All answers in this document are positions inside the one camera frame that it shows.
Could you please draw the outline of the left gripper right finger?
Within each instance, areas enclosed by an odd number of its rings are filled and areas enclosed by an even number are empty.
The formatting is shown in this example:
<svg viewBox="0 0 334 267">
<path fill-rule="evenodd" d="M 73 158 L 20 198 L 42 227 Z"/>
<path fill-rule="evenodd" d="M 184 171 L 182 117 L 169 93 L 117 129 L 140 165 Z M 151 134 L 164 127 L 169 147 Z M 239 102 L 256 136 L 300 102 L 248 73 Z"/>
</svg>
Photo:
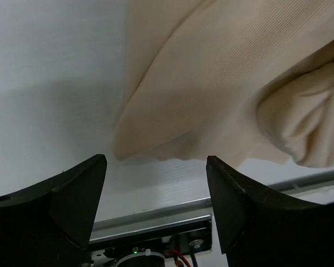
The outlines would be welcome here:
<svg viewBox="0 0 334 267">
<path fill-rule="evenodd" d="M 220 249 L 229 266 L 334 266 L 334 202 L 288 196 L 207 159 Z"/>
</svg>

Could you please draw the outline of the beige trousers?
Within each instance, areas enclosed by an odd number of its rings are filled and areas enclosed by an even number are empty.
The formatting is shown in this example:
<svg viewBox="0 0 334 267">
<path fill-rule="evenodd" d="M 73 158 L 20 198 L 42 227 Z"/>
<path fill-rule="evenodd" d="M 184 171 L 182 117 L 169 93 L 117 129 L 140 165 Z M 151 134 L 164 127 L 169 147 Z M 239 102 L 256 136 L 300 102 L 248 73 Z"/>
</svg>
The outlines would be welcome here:
<svg viewBox="0 0 334 267">
<path fill-rule="evenodd" d="M 117 160 L 334 165 L 334 1 L 129 1 Z"/>
</svg>

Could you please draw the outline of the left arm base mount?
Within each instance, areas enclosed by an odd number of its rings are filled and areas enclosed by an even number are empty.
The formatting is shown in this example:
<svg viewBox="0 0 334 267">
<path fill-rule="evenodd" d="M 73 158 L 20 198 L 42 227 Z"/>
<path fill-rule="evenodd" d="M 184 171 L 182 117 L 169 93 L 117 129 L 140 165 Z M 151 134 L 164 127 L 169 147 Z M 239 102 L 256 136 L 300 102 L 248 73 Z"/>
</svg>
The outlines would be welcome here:
<svg viewBox="0 0 334 267">
<path fill-rule="evenodd" d="M 196 254 L 212 249 L 208 217 L 91 241 L 91 266 L 199 266 Z"/>
</svg>

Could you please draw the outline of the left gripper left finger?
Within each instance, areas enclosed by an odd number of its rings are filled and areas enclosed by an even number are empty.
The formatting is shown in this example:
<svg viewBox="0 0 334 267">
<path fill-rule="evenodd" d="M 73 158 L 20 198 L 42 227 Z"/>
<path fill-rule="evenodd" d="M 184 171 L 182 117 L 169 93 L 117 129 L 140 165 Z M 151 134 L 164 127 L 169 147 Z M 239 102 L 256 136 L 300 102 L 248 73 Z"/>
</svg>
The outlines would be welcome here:
<svg viewBox="0 0 334 267">
<path fill-rule="evenodd" d="M 87 248 L 106 169 L 98 154 L 0 196 L 0 266 L 91 266 Z"/>
</svg>

